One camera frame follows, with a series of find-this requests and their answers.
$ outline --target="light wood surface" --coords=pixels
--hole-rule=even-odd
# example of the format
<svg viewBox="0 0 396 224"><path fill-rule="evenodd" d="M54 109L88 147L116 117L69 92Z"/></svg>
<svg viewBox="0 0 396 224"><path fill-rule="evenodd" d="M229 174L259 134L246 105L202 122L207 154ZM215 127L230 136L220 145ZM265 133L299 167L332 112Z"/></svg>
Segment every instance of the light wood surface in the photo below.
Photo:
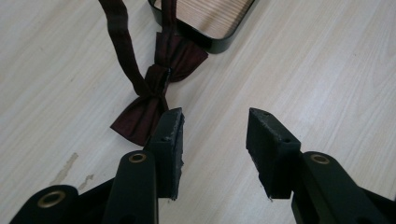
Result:
<svg viewBox="0 0 396 224"><path fill-rule="evenodd" d="M177 18L214 39L229 37L247 13L252 0L179 0ZM161 7L161 0L154 3Z"/></svg>
<svg viewBox="0 0 396 224"><path fill-rule="evenodd" d="M126 0L142 72L156 24ZM97 1L3 0L0 7L0 222L50 185L85 192L141 149L108 127L136 97ZM261 0L231 47L171 84L182 107L179 198L160 223L294 223L271 202L245 150L248 109L273 113L336 158L362 187L396 193L396 1Z"/></svg>

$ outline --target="tray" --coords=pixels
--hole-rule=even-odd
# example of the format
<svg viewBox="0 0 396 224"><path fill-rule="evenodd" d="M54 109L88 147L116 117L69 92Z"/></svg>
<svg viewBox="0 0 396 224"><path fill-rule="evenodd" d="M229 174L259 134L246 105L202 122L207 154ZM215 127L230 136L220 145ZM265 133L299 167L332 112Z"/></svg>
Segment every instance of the tray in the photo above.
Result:
<svg viewBox="0 0 396 224"><path fill-rule="evenodd" d="M258 0L178 0L177 30L209 53L230 47ZM161 24L161 0L148 0Z"/></svg>

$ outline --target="screw hole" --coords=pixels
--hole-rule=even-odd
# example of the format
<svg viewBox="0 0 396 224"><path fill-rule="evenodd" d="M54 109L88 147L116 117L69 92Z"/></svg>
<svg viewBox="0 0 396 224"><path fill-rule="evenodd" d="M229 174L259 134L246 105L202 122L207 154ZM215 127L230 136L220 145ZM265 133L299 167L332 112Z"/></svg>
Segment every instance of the screw hole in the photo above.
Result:
<svg viewBox="0 0 396 224"><path fill-rule="evenodd" d="M319 154L313 154L311 156L311 160L314 162L320 163L320 164L325 164L325 165L330 163L329 159L327 159L326 157L319 155Z"/></svg>
<svg viewBox="0 0 396 224"><path fill-rule="evenodd" d="M41 197L37 202L37 206L40 208L49 208L60 203L65 197L66 194L64 191L55 190Z"/></svg>
<svg viewBox="0 0 396 224"><path fill-rule="evenodd" d="M143 153L134 154L129 157L130 162L142 162L146 160L146 155Z"/></svg>

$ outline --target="black metal bracket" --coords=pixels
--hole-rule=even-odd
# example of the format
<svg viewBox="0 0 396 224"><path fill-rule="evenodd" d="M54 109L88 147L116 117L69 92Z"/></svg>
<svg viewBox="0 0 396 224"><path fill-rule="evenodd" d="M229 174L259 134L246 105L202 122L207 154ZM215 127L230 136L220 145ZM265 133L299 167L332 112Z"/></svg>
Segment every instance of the black metal bracket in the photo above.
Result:
<svg viewBox="0 0 396 224"><path fill-rule="evenodd" d="M272 114L250 108L247 150L269 198L293 191L297 223L396 223L396 202L359 188L331 156L300 146Z"/></svg>
<svg viewBox="0 0 396 224"><path fill-rule="evenodd" d="M11 224L158 223L158 198L177 198L183 123L181 108L165 112L144 149L121 158L113 179L81 195L67 185L42 189Z"/></svg>

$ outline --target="scratch mark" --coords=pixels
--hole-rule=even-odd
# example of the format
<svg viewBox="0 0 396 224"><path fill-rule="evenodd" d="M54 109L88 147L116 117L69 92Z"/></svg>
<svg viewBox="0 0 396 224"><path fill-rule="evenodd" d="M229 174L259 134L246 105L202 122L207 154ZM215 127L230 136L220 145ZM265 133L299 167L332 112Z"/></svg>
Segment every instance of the scratch mark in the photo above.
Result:
<svg viewBox="0 0 396 224"><path fill-rule="evenodd" d="M78 187L78 190L83 190L87 186L88 180L93 180L93 175L87 175L85 181Z"/></svg>
<svg viewBox="0 0 396 224"><path fill-rule="evenodd" d="M70 159L64 165L64 168L56 175L55 179L52 180L49 184L51 186L61 184L62 181L67 177L67 173L72 168L73 163L76 161L77 158L78 158L78 154L76 152L73 153L73 155L70 157Z"/></svg>

